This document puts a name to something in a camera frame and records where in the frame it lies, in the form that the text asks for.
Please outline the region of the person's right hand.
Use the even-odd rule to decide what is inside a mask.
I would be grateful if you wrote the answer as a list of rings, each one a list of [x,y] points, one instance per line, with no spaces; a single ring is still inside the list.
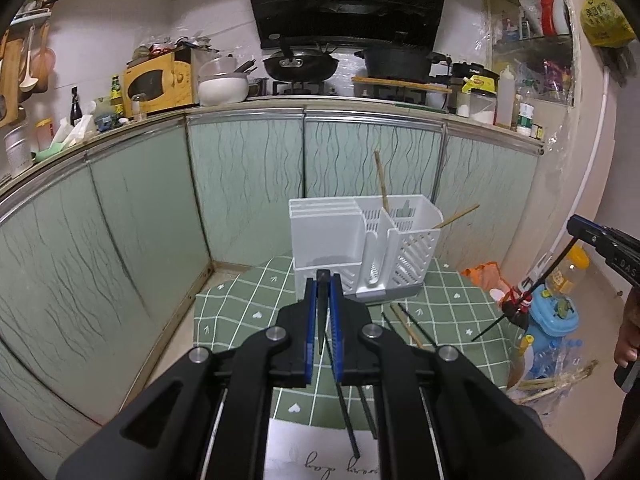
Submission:
[[[623,321],[620,323],[620,331],[614,351],[614,361],[617,365],[626,368],[638,360],[640,347],[640,321],[639,321],[639,289],[634,287],[629,292],[623,312]]]

